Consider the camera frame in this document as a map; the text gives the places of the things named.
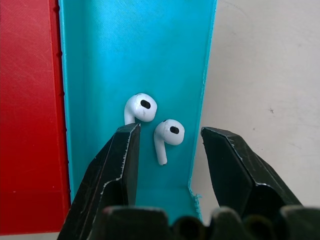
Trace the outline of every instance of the turquoise plastic panel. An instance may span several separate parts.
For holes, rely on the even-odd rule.
[[[146,93],[158,105],[141,123],[136,205],[170,221],[198,216],[190,191],[216,0],[60,0],[71,199],[90,161],[124,124],[124,107]],[[158,165],[153,133],[166,119],[185,128]]]

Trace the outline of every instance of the red surface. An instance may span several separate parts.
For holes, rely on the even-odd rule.
[[[0,234],[58,232],[70,206],[57,0],[0,1]]]

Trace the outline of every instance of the white background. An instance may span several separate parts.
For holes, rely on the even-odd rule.
[[[239,134],[320,207],[320,1],[218,0],[201,126]],[[218,206],[199,136],[192,189]]]

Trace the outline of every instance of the black plastic part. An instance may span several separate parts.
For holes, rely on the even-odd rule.
[[[179,128],[177,128],[175,126],[171,126],[170,132],[172,132],[173,134],[179,134]]]
[[[201,134],[218,202],[234,209],[215,210],[207,227],[191,216],[169,226],[163,211],[134,208],[140,125],[133,123],[90,163],[58,240],[320,240],[320,209],[301,206],[240,136],[209,127]]]
[[[146,109],[150,109],[151,108],[150,102],[148,102],[146,100],[141,100],[140,104],[141,104],[142,107],[144,107]]]
[[[244,222],[229,207],[216,209],[210,226],[184,216],[172,227],[159,209],[109,207],[90,240],[319,240],[320,210],[286,206],[272,222],[250,215]]]
[[[242,218],[257,214],[274,219],[282,206],[301,204],[241,136],[213,127],[203,127],[201,135],[220,206],[234,209]]]
[[[136,202],[140,125],[118,128],[89,164],[58,240],[86,240],[108,206]]]

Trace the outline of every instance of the wireless earbud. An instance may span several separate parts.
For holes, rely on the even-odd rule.
[[[176,120],[168,119],[161,122],[154,130],[154,146],[158,163],[167,164],[165,142],[170,145],[179,145],[185,137],[185,128]]]
[[[135,118],[151,122],[157,112],[156,101],[145,93],[138,93],[129,98],[124,107],[124,124],[132,124]]]

